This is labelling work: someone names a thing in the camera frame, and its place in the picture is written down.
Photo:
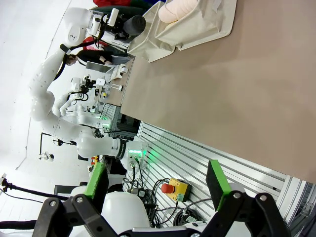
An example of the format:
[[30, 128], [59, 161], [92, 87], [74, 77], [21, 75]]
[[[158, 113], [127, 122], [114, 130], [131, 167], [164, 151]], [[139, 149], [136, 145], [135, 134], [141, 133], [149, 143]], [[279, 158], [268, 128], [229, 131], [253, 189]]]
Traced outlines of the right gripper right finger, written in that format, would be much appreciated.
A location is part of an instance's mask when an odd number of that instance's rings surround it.
[[234, 222], [242, 222], [252, 237], [289, 237], [291, 233], [269, 193], [250, 197], [233, 190], [220, 163], [208, 163], [206, 184], [216, 213], [202, 231], [203, 237], [225, 237]]

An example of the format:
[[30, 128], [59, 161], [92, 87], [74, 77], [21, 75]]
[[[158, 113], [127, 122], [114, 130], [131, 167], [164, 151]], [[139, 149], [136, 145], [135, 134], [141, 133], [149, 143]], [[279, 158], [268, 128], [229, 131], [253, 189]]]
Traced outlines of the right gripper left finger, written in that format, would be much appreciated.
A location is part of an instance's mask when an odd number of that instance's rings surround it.
[[82, 194], [66, 201], [56, 197], [45, 200], [36, 221], [36, 236], [68, 237], [73, 227], [84, 226], [91, 237], [117, 237], [118, 234], [101, 216], [108, 187], [106, 167], [98, 162]]

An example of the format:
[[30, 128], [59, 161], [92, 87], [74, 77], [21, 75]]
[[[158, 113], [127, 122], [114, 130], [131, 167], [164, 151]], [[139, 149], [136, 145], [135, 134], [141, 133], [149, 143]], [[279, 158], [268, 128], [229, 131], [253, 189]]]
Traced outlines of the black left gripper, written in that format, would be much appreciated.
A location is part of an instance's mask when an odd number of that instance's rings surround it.
[[128, 33], [123, 29], [124, 21], [119, 15], [116, 17], [115, 23], [113, 26], [110, 25], [112, 21], [109, 19], [110, 15], [106, 15], [106, 26], [105, 31], [111, 33], [116, 40], [126, 40], [128, 39]]

